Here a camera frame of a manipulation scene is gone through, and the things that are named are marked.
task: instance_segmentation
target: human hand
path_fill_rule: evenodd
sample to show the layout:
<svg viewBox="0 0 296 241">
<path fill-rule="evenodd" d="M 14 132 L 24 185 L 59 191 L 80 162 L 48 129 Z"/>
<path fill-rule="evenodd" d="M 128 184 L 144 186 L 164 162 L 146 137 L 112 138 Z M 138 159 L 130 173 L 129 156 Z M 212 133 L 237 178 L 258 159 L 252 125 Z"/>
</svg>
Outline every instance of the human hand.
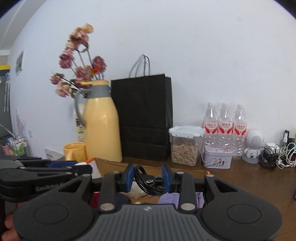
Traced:
<svg viewBox="0 0 296 241">
<path fill-rule="evenodd" d="M 6 216 L 4 220 L 5 227 L 8 229 L 6 232 L 2 234 L 2 241 L 20 241 L 17 232 L 15 231 L 15 228 L 13 226 L 13 213 Z"/>
</svg>

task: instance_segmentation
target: red and white label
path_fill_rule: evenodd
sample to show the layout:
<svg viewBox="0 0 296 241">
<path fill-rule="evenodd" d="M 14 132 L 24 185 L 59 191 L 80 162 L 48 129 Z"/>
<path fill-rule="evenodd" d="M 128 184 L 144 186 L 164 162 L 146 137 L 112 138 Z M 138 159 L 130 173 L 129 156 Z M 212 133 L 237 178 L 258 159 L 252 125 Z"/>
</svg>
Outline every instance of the red and white label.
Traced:
<svg viewBox="0 0 296 241">
<path fill-rule="evenodd" d="M 247 125 L 234 125 L 233 133 L 238 136 L 244 136 L 246 135 Z"/>
<path fill-rule="evenodd" d="M 205 122 L 206 133 L 216 134 L 218 131 L 218 124 L 216 122 Z"/>
<path fill-rule="evenodd" d="M 222 134 L 231 134 L 232 133 L 232 122 L 222 122 L 222 123 L 219 123 L 219 130 L 218 132 L 219 133 L 222 133 Z"/>
</svg>

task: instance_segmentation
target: tin box lid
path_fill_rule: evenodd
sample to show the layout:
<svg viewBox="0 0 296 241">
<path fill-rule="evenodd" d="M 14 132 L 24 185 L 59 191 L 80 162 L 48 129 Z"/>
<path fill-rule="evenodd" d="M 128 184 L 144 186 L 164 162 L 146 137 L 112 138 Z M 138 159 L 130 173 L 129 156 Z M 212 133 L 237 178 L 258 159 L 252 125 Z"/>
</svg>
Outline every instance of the tin box lid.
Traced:
<svg viewBox="0 0 296 241">
<path fill-rule="evenodd" d="M 205 146 L 205 153 L 211 156 L 231 156 L 232 150 L 226 147 Z"/>
<path fill-rule="evenodd" d="M 174 137 L 184 137 L 193 139 L 194 137 L 202 137 L 205 129 L 200 126 L 175 126 L 168 130 Z"/>
</svg>

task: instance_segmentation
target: purple cloth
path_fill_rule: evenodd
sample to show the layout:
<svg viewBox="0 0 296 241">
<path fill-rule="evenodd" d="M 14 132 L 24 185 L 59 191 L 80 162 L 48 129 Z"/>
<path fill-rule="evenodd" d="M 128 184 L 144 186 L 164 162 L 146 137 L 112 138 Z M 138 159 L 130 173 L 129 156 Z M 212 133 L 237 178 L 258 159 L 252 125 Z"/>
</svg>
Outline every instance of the purple cloth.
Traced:
<svg viewBox="0 0 296 241">
<path fill-rule="evenodd" d="M 202 208 L 203 204 L 205 203 L 202 192 L 196 192 L 195 196 L 196 196 L 198 208 Z M 179 197 L 180 197 L 180 194 L 176 192 L 165 193 L 162 196 L 160 196 L 158 204 L 175 204 L 176 208 L 178 208 Z"/>
</svg>

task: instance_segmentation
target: plastic water bottle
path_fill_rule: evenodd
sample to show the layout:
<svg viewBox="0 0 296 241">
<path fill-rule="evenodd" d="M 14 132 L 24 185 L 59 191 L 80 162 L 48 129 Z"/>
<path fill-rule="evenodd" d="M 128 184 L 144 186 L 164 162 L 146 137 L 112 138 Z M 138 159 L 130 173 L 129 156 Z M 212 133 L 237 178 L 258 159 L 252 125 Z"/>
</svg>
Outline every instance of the plastic water bottle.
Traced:
<svg viewBox="0 0 296 241">
<path fill-rule="evenodd" d="M 229 106 L 222 103 L 222 108 L 219 116 L 218 127 L 218 146 L 232 148 L 232 116 L 229 111 Z"/>
<path fill-rule="evenodd" d="M 216 136 L 218 131 L 218 114 L 213 103 L 207 103 L 207 111 L 204 116 L 205 134 L 203 138 L 204 145 L 216 145 Z"/>
<path fill-rule="evenodd" d="M 238 104 L 234 114 L 233 127 L 233 159 L 241 158 L 244 152 L 244 142 L 246 140 L 247 118 L 244 106 Z"/>
</svg>

